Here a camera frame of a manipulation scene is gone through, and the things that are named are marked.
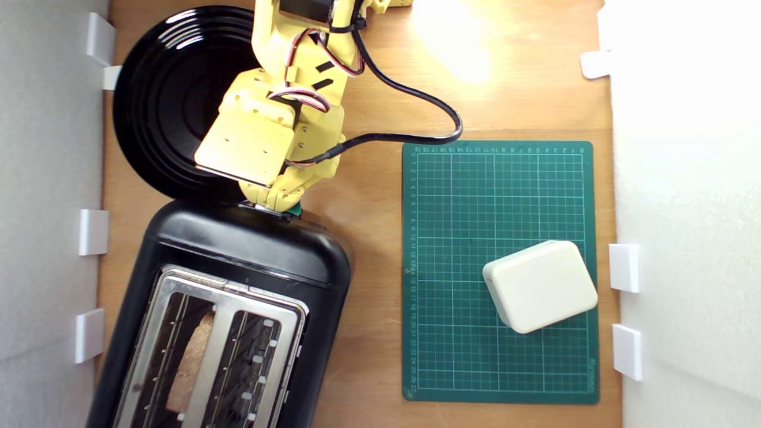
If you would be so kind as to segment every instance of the wooden surface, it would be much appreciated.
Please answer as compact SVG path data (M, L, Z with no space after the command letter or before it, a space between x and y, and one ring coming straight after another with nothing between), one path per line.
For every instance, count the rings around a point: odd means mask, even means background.
M253 0L230 4L248 8ZM116 61L166 16L209 2L112 0ZM606 79L586 81L579 56L597 48L602 0L416 0L371 17L365 40L392 78L459 110L465 139L589 139L595 148L600 284L601 401L588 407L407 402L401 387L401 147L372 142L347 152L338 174L307 192L306 210L352 243L356 274L320 395L316 428L405 426L621 426L621 381L611 361L618 297L608 286L615 241L611 116ZM107 340L148 220L168 199L132 171L116 144L106 94L104 209L110 252L99 305ZM371 73L349 82L347 137L370 131L448 133L444 113L394 93Z

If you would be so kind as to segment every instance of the white bracket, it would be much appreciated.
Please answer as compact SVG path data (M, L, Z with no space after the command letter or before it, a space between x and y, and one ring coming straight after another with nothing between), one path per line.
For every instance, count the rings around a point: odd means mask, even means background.
M77 315L74 361L77 364L103 352L106 312L102 308Z
M79 216L79 255L92 256L108 252L109 213L100 209L83 209Z
M103 68L103 89L113 91L116 89L116 82L119 81L119 73L122 71L121 65L112 65Z
M642 334L639 331L613 325L613 367L637 382L642 381Z
M116 28L95 12L90 12L88 21L87 54L103 67L113 64L113 50L116 42Z
M613 45L616 40L615 10L604 5L597 11L597 36L600 50L581 54L581 73L585 78L595 79L610 75L613 67Z
M639 248L633 244L608 245L611 288L639 292Z

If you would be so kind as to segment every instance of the black cable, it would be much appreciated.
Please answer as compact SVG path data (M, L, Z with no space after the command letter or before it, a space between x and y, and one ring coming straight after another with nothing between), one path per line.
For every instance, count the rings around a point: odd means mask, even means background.
M359 17L359 8L361 6L361 3L362 3L362 0L355 0L354 15L353 15L356 17L355 19L363 19ZM447 144L449 142L456 141L462 136L463 121L460 118L460 115L457 113L457 111L455 111L448 104L434 97L433 95L426 94L425 92L420 91L418 89L414 89L414 88L410 88L409 86L402 85L399 82L396 82L392 80L391 78L389 78L388 76L386 76L377 67L377 65L375 65L375 62L373 62L372 58L370 57L370 53L368 52L367 47L365 46L365 42L362 40L362 37L359 34L359 30L354 29L352 31L352 37L354 38L354 41L357 45L357 49L359 50L360 56L364 59L367 67L373 72L373 74L375 74L386 85L389 85L390 87L398 91L404 92L405 94L409 94L414 97L423 99L441 108L454 121L455 130L448 136L417 136L417 135L396 134L396 133L363 134L333 146L331 149L329 149L327 152L324 152L322 155L317 155L310 159L304 159L303 161L298 161L299 164L320 163L327 159L334 158L337 155L340 155L341 153L345 152L346 150L349 150L352 147L356 147L357 145L370 142L370 141L398 141L398 142L408 142L412 144L442 145L442 144Z

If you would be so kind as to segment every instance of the green cutting mat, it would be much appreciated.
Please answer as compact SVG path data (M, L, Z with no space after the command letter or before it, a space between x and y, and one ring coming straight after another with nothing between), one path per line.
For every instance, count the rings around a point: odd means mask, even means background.
M597 285L591 144L407 144L403 166L404 397L597 403L597 309L518 334L481 274L560 239L579 246Z

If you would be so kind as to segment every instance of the yellow robotic arm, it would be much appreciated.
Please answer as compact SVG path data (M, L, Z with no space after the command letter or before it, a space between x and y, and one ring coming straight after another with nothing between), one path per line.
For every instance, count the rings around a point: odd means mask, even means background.
M238 181L251 203L278 212L296 205L319 180L333 177L339 153L348 148L341 106L346 84L365 70L366 61L379 74L361 54L358 31L367 8L383 14L388 7L411 4L256 0L251 43L262 67L240 73L225 93L219 115L196 151L197 167ZM449 113L457 123L457 114ZM446 139L419 138L436 144L453 141L461 132L460 123ZM370 134L347 144L399 137Z

